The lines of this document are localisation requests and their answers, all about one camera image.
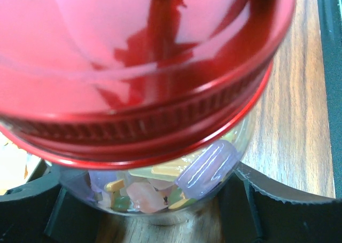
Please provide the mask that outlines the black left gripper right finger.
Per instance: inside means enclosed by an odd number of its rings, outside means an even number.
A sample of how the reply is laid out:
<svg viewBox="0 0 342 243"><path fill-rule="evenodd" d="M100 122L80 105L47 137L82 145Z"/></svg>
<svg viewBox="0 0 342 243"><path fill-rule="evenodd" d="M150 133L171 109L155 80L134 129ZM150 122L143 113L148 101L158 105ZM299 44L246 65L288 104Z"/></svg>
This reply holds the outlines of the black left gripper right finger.
<svg viewBox="0 0 342 243"><path fill-rule="evenodd" d="M341 242L341 199L294 189L243 163L218 202L226 242Z"/></svg>

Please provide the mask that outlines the red jar lid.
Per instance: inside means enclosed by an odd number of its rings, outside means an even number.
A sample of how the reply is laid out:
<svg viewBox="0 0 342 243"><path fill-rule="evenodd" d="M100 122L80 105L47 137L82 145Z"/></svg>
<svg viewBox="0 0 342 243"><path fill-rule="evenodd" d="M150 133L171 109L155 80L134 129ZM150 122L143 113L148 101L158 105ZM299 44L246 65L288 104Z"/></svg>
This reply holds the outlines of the red jar lid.
<svg viewBox="0 0 342 243"><path fill-rule="evenodd" d="M296 0L1 0L1 132L124 170L223 136L259 100Z"/></svg>

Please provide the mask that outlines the brown tin of gummies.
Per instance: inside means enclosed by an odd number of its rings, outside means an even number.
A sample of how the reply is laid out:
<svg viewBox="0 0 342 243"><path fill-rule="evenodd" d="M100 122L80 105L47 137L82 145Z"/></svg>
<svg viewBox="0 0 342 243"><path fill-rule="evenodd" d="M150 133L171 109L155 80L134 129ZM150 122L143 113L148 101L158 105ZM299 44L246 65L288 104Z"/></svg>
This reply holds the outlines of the brown tin of gummies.
<svg viewBox="0 0 342 243"><path fill-rule="evenodd" d="M1 195L29 182L41 161L41 158L19 148L1 133Z"/></svg>

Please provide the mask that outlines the clear glass jar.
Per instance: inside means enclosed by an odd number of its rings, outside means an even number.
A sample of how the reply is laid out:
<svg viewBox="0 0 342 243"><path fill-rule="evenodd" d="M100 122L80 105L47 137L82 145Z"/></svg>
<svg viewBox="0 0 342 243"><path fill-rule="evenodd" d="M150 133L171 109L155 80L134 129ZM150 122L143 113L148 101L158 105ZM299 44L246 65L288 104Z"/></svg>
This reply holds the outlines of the clear glass jar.
<svg viewBox="0 0 342 243"><path fill-rule="evenodd" d="M63 187L109 214L155 225L189 220L218 194L244 157L255 128L249 112L221 138L169 162L129 170L59 167Z"/></svg>

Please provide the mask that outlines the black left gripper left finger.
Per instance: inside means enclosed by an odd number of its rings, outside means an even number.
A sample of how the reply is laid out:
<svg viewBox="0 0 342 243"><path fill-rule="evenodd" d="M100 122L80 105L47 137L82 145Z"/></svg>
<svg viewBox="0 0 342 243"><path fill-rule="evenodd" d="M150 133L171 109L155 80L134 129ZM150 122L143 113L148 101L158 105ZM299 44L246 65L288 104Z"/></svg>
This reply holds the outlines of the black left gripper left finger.
<svg viewBox="0 0 342 243"><path fill-rule="evenodd" d="M1 242L95 242L94 196L85 170L54 165L1 197Z"/></svg>

